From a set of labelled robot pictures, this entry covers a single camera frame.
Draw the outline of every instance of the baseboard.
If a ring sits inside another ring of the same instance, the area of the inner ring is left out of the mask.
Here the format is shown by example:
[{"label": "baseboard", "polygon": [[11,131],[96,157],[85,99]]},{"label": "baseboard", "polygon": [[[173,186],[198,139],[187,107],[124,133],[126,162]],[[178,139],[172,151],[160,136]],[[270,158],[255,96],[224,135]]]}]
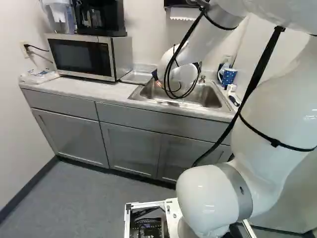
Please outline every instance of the baseboard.
[{"label": "baseboard", "polygon": [[41,179],[55,166],[58,162],[57,156],[54,156],[44,167],[31,178],[30,181],[0,210],[0,224],[10,215],[19,203],[30,193],[30,191],[41,181]]},{"label": "baseboard", "polygon": [[98,171],[104,174],[111,174],[111,175],[117,175],[120,177],[124,177],[124,178],[128,178],[128,179],[133,179],[133,180],[137,180],[137,181],[141,181],[141,182],[146,182],[146,183],[150,183],[156,186],[160,186],[160,187],[165,187],[165,188],[169,188],[169,189],[173,189],[176,190],[176,185],[173,183],[168,183],[168,182],[164,182],[164,181],[160,181],[160,180],[156,180],[153,178],[147,178],[147,177],[143,177],[140,175],[134,175],[134,174],[130,174],[130,173],[126,173],[126,172],[122,172],[122,171],[118,171],[118,170],[113,170],[113,169],[106,169],[106,168],[102,168],[96,165],[91,165],[91,164],[86,164],[84,162],[80,162],[77,160],[72,160],[69,158],[65,158],[62,156],[58,156],[60,161],[63,161],[65,163],[68,164],[72,164],[72,165],[76,165],[76,166],[80,166],[86,169],[90,169],[90,170],[94,170],[94,171]]}]

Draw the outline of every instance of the stainless steel sink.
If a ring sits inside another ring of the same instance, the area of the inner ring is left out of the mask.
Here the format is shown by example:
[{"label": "stainless steel sink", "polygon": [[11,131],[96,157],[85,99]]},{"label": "stainless steel sink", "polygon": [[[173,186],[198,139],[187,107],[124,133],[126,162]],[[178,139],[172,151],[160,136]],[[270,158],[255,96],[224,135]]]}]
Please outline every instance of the stainless steel sink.
[{"label": "stainless steel sink", "polygon": [[[183,89],[174,94],[180,96],[184,94],[188,88],[189,86],[186,88],[183,87]],[[195,110],[232,111],[214,82],[197,84],[193,92],[184,99],[171,99],[166,95],[164,89],[160,88],[153,80],[150,80],[145,86],[137,87],[128,99],[192,108]]]}]

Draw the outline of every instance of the power outlet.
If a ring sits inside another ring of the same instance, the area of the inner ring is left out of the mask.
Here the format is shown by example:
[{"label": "power outlet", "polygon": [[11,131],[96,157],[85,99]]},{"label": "power outlet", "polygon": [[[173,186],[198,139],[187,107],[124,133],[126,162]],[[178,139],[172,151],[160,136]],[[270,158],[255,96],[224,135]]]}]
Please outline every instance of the power outlet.
[{"label": "power outlet", "polygon": [[26,50],[26,48],[24,47],[25,44],[27,44],[26,41],[20,41],[20,48],[21,48],[21,51],[23,53],[24,58],[29,58],[30,55],[29,55],[28,51]]}]

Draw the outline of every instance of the gray countertop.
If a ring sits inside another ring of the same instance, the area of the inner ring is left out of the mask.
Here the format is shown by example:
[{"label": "gray countertop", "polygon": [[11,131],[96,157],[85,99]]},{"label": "gray countertop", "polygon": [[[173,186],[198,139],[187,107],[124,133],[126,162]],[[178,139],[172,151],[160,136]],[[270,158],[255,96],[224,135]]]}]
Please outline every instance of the gray countertop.
[{"label": "gray countertop", "polygon": [[138,85],[125,84],[121,82],[110,83],[60,77],[38,85],[19,83],[19,86],[23,89],[52,93],[67,97],[201,119],[230,122],[234,116],[234,112],[217,112],[216,110],[203,108],[193,110],[188,108],[179,108],[169,105],[159,105],[150,102],[130,100],[128,97],[138,87]]}]

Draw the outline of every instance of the floor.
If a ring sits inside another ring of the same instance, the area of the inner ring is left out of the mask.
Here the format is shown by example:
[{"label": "floor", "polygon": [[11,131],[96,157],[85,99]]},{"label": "floor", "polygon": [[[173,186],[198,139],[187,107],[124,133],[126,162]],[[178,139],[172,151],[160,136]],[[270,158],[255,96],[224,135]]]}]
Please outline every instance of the floor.
[{"label": "floor", "polygon": [[122,238],[124,204],[175,191],[59,162],[0,226],[0,238]]}]

